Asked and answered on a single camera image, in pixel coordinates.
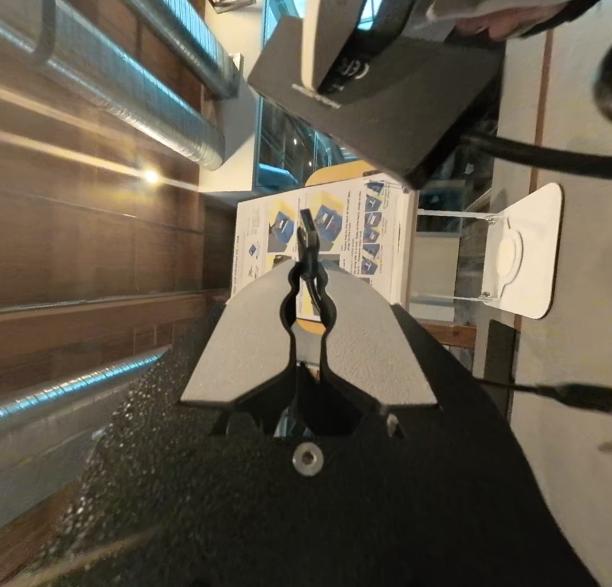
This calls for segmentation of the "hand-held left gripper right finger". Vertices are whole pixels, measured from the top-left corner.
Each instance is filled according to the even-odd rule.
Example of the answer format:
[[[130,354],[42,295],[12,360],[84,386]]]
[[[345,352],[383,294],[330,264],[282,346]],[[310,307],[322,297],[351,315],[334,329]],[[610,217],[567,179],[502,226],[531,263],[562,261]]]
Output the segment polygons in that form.
[[[324,381],[361,410],[437,406],[389,302],[339,267],[324,270],[330,304],[321,348]]]

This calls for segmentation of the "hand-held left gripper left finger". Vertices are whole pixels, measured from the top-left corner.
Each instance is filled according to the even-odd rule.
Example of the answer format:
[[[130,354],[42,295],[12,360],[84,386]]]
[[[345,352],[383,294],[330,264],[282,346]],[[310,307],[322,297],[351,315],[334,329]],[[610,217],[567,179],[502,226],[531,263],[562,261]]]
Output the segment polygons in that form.
[[[286,260],[236,292],[222,315],[180,401],[209,408],[239,408],[264,394],[280,410],[293,397],[297,366],[295,274]]]

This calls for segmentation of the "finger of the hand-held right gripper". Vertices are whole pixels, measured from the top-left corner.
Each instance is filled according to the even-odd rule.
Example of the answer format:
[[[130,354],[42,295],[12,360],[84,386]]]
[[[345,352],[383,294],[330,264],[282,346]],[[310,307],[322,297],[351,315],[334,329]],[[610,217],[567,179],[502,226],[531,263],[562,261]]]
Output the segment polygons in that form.
[[[331,97],[365,77],[376,56],[358,26],[368,0],[306,0],[302,19],[301,93]]]

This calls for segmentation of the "dark grey port box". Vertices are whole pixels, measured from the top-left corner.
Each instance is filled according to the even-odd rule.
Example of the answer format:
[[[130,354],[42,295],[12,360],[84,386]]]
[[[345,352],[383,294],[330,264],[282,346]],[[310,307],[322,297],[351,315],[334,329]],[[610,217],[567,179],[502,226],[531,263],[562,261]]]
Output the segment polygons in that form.
[[[486,107],[503,50],[356,29],[322,84],[301,78],[302,23],[282,17],[251,70],[255,92],[413,190]]]

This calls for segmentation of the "person's right hand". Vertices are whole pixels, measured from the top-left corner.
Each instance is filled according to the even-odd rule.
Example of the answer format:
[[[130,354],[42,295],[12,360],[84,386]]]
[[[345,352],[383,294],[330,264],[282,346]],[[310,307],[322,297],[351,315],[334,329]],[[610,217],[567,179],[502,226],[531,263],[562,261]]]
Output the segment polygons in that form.
[[[457,19],[454,32],[462,37],[483,35],[492,41],[517,37],[552,18],[566,4],[546,7],[513,8],[486,15]]]

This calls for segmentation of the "printed instruction sheet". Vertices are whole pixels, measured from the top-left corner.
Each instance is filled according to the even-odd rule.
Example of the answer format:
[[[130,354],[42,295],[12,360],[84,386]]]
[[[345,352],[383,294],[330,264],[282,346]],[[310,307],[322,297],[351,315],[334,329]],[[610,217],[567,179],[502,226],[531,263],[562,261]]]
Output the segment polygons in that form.
[[[419,193],[384,174],[315,185],[237,207],[231,296],[298,259],[299,212],[309,209],[319,258],[362,279],[390,304],[409,305]]]

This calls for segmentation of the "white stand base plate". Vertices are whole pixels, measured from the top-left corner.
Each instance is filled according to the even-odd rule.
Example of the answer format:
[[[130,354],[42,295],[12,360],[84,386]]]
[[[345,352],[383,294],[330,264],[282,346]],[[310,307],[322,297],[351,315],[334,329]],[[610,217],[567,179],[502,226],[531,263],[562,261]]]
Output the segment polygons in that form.
[[[549,183],[489,216],[480,301],[532,320],[554,294],[564,195]]]

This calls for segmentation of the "large silver ventilation duct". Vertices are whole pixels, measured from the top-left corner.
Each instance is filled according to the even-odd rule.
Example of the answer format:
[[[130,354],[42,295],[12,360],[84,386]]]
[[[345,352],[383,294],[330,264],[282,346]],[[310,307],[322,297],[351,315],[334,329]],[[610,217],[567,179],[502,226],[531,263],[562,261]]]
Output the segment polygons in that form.
[[[1,47],[208,170],[223,134],[65,0],[1,0]]]

